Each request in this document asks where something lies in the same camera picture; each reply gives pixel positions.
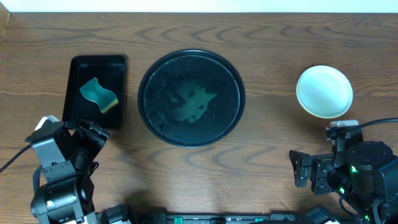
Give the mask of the green yellow sponge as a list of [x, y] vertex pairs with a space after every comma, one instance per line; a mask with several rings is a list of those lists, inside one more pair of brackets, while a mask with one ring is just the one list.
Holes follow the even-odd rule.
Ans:
[[117, 95], [113, 91], [103, 88], [96, 77], [85, 83], [80, 88], [80, 93], [88, 101], [97, 104], [103, 114], [119, 103]]

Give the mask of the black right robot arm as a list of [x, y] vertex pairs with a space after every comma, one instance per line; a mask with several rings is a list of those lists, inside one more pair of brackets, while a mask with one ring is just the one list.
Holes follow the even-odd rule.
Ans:
[[397, 156], [380, 141], [337, 139], [330, 154], [290, 151], [295, 185], [335, 192], [368, 223], [397, 223]]

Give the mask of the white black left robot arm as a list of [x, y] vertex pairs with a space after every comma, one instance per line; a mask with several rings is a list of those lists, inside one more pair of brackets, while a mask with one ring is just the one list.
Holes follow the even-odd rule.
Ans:
[[34, 173], [30, 204], [39, 223], [96, 222], [89, 216], [95, 210], [91, 175], [108, 139], [109, 133], [93, 121], [73, 127], [54, 116], [40, 120], [26, 138], [41, 164]]

